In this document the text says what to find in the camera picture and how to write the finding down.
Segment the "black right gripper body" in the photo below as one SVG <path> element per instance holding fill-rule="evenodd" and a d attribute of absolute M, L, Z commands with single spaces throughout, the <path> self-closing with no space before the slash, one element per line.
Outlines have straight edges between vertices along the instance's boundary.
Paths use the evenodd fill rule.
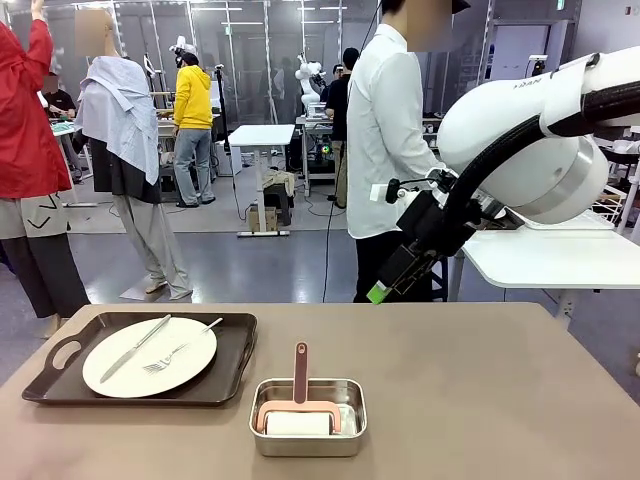
<path fill-rule="evenodd" d="M 451 225 L 431 192 L 419 192 L 397 222 L 415 258 L 450 256 Z"/>

